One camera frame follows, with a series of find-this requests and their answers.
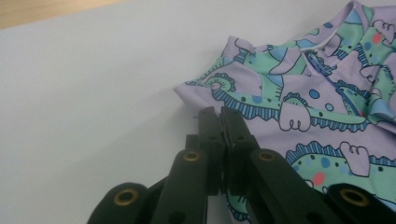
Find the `white surface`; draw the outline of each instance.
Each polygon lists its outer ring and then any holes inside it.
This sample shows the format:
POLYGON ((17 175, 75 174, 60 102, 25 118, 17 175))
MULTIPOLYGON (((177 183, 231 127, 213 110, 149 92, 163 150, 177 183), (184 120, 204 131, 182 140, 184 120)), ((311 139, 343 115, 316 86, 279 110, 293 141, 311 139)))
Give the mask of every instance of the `white surface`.
POLYGON ((346 4, 134 0, 0 30, 0 223, 86 223, 111 188, 159 181, 197 130, 173 87, 228 35, 281 44, 346 4))

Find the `wooden surface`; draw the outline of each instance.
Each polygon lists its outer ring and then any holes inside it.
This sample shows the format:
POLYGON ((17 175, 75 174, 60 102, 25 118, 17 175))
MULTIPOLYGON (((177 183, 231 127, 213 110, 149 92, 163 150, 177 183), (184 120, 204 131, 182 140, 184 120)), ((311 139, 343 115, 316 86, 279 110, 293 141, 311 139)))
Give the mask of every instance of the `wooden surface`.
POLYGON ((119 1, 121 0, 0 0, 0 29, 119 1))

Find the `fabric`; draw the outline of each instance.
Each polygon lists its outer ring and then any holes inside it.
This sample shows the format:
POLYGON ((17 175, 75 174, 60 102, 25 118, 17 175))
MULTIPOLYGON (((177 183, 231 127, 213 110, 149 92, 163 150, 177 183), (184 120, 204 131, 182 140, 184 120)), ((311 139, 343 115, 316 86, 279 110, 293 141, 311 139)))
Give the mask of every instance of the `fabric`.
MULTIPOLYGON (((284 45, 231 36, 214 65, 175 92, 196 112, 239 110, 260 146, 310 187, 356 185, 396 210, 395 39, 396 7, 353 1, 284 45)), ((227 199, 235 222, 249 222, 245 199, 227 199)))

